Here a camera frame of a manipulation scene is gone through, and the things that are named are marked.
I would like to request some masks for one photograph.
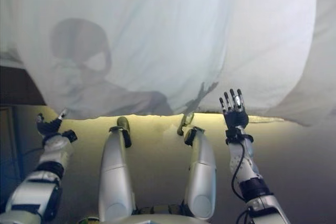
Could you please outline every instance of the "robot finger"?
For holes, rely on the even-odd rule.
[[[227,106],[227,111],[230,112],[233,110],[232,108],[232,104],[231,104],[231,101],[229,99],[229,96],[227,94],[227,92],[224,92],[224,97],[225,97],[225,103],[226,103],[226,106]]]
[[[58,119],[62,120],[66,115],[68,114],[68,109],[65,108],[62,110],[62,112],[58,115]]]
[[[219,102],[220,102],[220,105],[222,106],[223,114],[225,115],[227,111],[227,105],[226,103],[224,103],[223,98],[221,97],[219,98]]]
[[[242,110],[244,110],[244,99],[243,99],[243,94],[241,92],[242,91],[240,89],[237,90],[238,96],[240,98],[240,103],[241,103]]]
[[[236,95],[233,89],[230,89],[230,94],[232,97],[233,110],[237,111],[238,103],[237,103]]]

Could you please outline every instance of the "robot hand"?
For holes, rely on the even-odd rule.
[[[244,100],[241,90],[237,90],[238,95],[235,95],[233,89],[230,89],[232,103],[227,92],[224,92],[225,101],[220,98],[220,104],[223,108],[223,115],[228,128],[241,126],[245,128],[248,124],[248,116],[245,112]]]

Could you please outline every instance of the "white sheet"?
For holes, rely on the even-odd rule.
[[[335,0],[327,2],[335,10]],[[250,114],[307,124],[282,104],[307,76],[314,48],[330,60],[332,45],[321,45],[335,34],[312,42],[316,0],[6,3],[1,13],[13,13],[14,36],[2,41],[18,50],[47,104],[68,107],[76,119],[219,111],[218,96],[233,87],[243,90]],[[302,99],[291,106],[309,111]]]

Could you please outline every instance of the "black joint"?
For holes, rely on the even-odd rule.
[[[182,215],[184,216],[190,216],[190,217],[194,217],[193,213],[191,212],[188,204],[185,204],[184,203],[184,200],[182,201],[181,203],[181,212],[182,212]]]
[[[118,130],[122,130],[122,129],[123,129],[123,127],[113,126],[113,127],[110,127],[109,132],[114,132],[114,131],[118,131]]]
[[[245,202],[260,196],[272,195],[265,181],[261,178],[252,178],[243,181],[239,184],[239,187]]]
[[[77,136],[73,130],[64,131],[62,133],[62,136],[66,137],[70,141],[70,143],[77,140]]]
[[[56,174],[60,179],[63,178],[64,168],[59,162],[47,161],[39,164],[35,171],[45,170]]]
[[[253,143],[254,139],[251,135],[242,134],[240,129],[236,127],[230,127],[227,131],[225,131],[227,139],[225,140],[226,144],[229,143],[239,143],[243,141],[245,138],[249,139],[251,143]]]
[[[50,195],[46,210],[43,214],[43,218],[45,220],[51,221],[56,217],[61,196],[62,196],[62,188],[55,186]]]
[[[47,180],[47,179],[29,179],[29,182],[35,182],[35,183],[49,183],[49,184],[55,184],[57,186],[60,186],[59,184],[59,180],[58,179],[54,179],[53,181]]]
[[[194,141],[194,138],[196,136],[196,132],[197,132],[197,129],[195,129],[195,128],[192,128],[187,132],[187,134],[184,138],[184,143],[186,145],[193,146],[193,141]]]
[[[19,204],[19,205],[12,205],[11,210],[21,210],[31,212],[32,214],[37,214],[40,205],[38,204]]]

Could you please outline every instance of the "robot forearm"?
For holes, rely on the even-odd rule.
[[[253,138],[246,135],[241,126],[236,128],[238,135],[242,137],[238,136],[239,142],[237,139],[227,140],[231,154],[230,170],[235,175],[233,179],[239,184],[242,198],[249,209],[249,215],[254,223],[289,224],[279,202],[270,192],[253,161]]]
[[[74,149],[60,134],[44,139],[44,152],[37,168],[10,196],[0,223],[28,224],[52,220],[57,212],[62,189],[60,181]]]

